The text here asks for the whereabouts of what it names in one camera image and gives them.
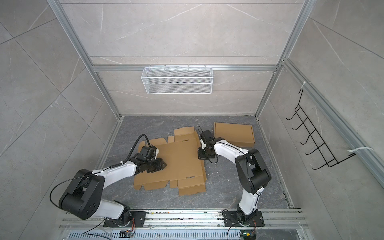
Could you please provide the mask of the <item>brown cardboard box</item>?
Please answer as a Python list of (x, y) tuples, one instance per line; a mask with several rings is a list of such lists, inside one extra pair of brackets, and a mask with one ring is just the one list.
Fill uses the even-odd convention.
[(158, 172), (143, 172), (135, 176), (134, 189), (146, 191), (162, 189), (166, 185), (177, 188), (180, 196), (194, 195), (206, 191), (206, 170), (204, 161), (198, 158), (201, 147), (194, 127), (174, 130), (167, 139), (152, 139), (150, 144), (159, 149), (158, 157), (167, 166)]
[(214, 135), (223, 138), (232, 145), (241, 148), (252, 148), (256, 141), (251, 125), (215, 123)]

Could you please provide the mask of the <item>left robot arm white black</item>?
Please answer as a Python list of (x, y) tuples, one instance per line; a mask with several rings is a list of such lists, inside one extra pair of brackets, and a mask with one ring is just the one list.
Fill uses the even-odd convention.
[(130, 208), (120, 202), (103, 200), (103, 190), (122, 179), (166, 168), (158, 153), (155, 146), (144, 146), (140, 152), (104, 170), (79, 170), (61, 196), (58, 207), (82, 220), (101, 217), (115, 220), (121, 227), (127, 226), (132, 221)]

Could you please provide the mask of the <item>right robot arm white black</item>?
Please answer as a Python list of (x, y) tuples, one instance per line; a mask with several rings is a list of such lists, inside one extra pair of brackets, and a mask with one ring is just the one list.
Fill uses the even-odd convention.
[(213, 160), (222, 156), (236, 165), (238, 177), (243, 187), (242, 198), (237, 206), (236, 220), (248, 225), (258, 213), (260, 197), (272, 179), (271, 173), (260, 152), (256, 149), (242, 149), (223, 138), (215, 138), (211, 131), (200, 133), (201, 147), (198, 148), (200, 160)]

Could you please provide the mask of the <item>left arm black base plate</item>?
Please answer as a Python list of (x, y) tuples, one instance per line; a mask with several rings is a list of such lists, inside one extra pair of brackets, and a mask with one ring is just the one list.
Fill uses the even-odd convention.
[(147, 212), (145, 211), (133, 211), (117, 220), (107, 218), (103, 227), (131, 228), (134, 225), (135, 228), (142, 228), (145, 223), (146, 214)]

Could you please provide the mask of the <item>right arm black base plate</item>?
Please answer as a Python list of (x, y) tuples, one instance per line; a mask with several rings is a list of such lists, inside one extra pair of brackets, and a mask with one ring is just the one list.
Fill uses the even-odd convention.
[(241, 211), (223, 210), (222, 215), (226, 227), (264, 227), (264, 217), (261, 211), (244, 215)]

